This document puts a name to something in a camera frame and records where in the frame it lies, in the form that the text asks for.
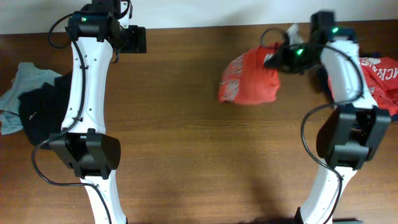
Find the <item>red grey-printed t-shirt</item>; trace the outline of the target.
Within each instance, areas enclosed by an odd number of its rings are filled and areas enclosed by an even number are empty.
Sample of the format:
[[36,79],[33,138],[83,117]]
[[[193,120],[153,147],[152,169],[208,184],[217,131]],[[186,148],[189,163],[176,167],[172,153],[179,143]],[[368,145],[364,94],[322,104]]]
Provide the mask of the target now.
[[218,101],[237,105],[260,105],[276,100],[280,88],[277,70],[264,67],[278,43],[258,46],[235,58],[224,70],[219,84]]

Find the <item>red printed t-shirt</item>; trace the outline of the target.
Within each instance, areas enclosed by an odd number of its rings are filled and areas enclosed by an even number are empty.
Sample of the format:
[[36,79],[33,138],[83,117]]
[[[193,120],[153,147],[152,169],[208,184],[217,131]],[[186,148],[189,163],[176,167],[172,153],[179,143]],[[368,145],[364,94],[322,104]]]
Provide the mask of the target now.
[[355,62],[361,69],[359,78],[352,63],[342,56],[323,59],[335,102],[352,100],[358,94],[360,81],[365,81],[363,98],[354,105],[358,108],[371,108],[376,104],[380,109],[388,110],[394,120],[397,119],[397,61],[389,57],[356,58]]

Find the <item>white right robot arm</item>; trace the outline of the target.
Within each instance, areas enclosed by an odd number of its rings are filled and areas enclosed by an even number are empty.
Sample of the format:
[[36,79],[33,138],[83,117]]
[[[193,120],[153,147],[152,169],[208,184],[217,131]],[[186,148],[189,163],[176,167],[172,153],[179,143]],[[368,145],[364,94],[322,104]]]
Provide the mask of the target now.
[[[390,123],[388,110],[379,107],[369,92],[359,61],[359,44],[352,29],[335,26],[312,29],[308,42],[294,42],[281,31],[283,43],[264,66],[281,72],[303,73],[322,66],[328,75],[333,101],[310,110],[300,126],[307,154],[318,164],[318,173],[306,201],[292,223],[333,223],[333,214],[349,181],[376,153]],[[313,154],[305,126],[316,112],[331,108],[320,128]]]

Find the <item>black garment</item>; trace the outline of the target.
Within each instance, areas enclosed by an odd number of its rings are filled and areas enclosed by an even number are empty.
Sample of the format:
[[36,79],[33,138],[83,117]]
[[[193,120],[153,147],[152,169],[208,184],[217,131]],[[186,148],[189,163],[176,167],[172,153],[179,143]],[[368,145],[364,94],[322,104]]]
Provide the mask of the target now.
[[29,142],[36,146],[57,134],[67,112],[72,74],[45,82],[39,88],[19,96],[19,117]]

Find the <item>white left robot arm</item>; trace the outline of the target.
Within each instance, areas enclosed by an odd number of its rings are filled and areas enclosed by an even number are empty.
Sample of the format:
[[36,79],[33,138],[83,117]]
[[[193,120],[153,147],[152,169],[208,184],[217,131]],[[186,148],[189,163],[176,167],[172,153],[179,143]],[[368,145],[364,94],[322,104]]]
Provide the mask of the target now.
[[106,134],[104,96],[112,57],[146,52],[146,30],[131,25],[131,17],[130,9],[77,11],[66,28],[72,83],[61,132],[51,135],[49,145],[86,189],[95,223],[127,223],[116,183],[121,144]]

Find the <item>grey garment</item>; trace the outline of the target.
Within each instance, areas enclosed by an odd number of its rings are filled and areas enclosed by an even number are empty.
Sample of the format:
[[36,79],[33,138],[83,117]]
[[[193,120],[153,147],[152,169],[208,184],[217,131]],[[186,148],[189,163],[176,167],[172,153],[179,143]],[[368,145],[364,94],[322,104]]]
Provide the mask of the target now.
[[31,62],[21,62],[18,65],[11,88],[1,96],[1,135],[16,133],[22,130],[19,117],[20,97],[23,93],[40,88],[43,84],[55,84],[55,79],[61,77],[52,70],[42,70]]

